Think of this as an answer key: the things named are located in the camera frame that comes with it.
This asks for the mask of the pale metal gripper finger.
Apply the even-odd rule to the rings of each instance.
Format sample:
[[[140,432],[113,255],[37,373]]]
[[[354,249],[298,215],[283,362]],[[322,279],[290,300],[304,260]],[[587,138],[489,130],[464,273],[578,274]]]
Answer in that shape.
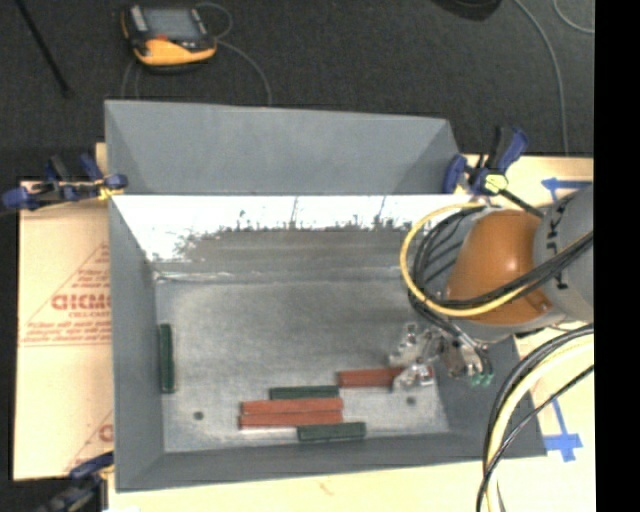
[[[423,389],[435,382],[433,368],[427,364],[412,364],[393,379],[393,391]]]
[[[416,323],[408,323],[388,355],[390,366],[408,366],[423,355],[430,331]]]

